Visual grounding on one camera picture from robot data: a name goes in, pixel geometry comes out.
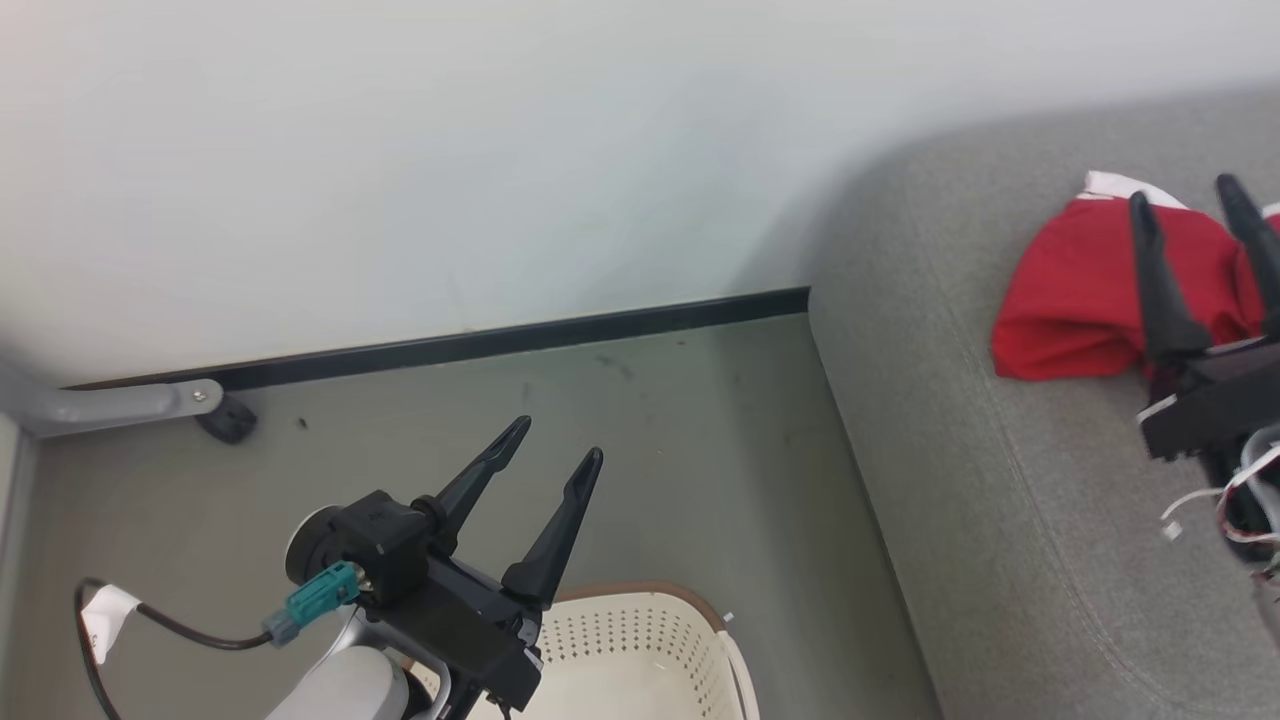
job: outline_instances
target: teal cable connector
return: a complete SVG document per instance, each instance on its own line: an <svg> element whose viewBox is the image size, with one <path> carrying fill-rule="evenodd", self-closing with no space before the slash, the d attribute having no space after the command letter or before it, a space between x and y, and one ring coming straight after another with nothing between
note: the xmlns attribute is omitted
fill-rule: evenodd
<svg viewBox="0 0 1280 720"><path fill-rule="evenodd" d="M360 597L360 575L355 562L334 562L311 578L284 601L284 610L262 621L271 644L284 647L316 618L333 612Z"/></svg>

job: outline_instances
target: white plastic basket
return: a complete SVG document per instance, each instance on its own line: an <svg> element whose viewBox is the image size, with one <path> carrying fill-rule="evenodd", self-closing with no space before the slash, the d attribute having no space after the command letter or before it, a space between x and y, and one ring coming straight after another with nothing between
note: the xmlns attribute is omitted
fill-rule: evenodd
<svg viewBox="0 0 1280 720"><path fill-rule="evenodd" d="M586 588L543 616L543 682L526 720L759 720L737 643L710 606L664 583ZM415 669L434 696L438 679ZM475 720L500 720L481 701Z"/></svg>

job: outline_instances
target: red cloth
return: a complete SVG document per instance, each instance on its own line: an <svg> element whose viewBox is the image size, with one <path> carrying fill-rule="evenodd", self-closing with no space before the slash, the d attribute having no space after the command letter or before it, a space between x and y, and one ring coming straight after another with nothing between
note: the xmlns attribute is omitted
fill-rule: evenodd
<svg viewBox="0 0 1280 720"><path fill-rule="evenodd" d="M1203 213L1153 210L1192 316L1217 343L1258 334L1262 305L1244 247ZM1144 347L1129 201L1073 200L1014 273L991 336L996 373L1024 380L1112 375L1140 363Z"/></svg>

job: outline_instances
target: black cable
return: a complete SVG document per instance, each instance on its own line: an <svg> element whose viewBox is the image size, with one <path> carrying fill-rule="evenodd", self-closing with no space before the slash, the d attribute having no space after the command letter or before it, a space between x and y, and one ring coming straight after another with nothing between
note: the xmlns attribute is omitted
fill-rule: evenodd
<svg viewBox="0 0 1280 720"><path fill-rule="evenodd" d="M97 703L102 707L102 712L106 714L108 720L122 720L120 714L116 712L115 706L111 705L111 698L106 696L106 688L102 685L102 675L99 673L97 660L93 657L93 639L88 634L88 628L84 626L84 616L81 615L87 605L84 598L86 592L91 589L99 591L105 588L106 584L108 583L99 580L97 578L84 578L76 585L76 628L79 630L81 659L84 661L84 673L88 674L88 685L93 689L93 697L97 698ZM137 610L138 615L156 623L161 628L172 633L177 633L188 641L215 650L253 650L255 647L261 647L271 642L270 633L262 633L261 635L252 637L247 641L227 641L223 638L215 638L212 635L192 630L145 602L138 603Z"/></svg>

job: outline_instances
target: gray sofa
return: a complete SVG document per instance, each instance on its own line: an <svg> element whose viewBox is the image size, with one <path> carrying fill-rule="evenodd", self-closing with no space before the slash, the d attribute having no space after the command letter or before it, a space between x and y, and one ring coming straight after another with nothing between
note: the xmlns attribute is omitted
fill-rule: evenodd
<svg viewBox="0 0 1280 720"><path fill-rule="evenodd" d="M1217 173L1280 201L1280 90L1020 120L864 174L826 231L810 316L948 719L1280 717L1280 651L1203 487L1147 460L1142 378L997 378L1023 249L1089 169L1219 217Z"/></svg>

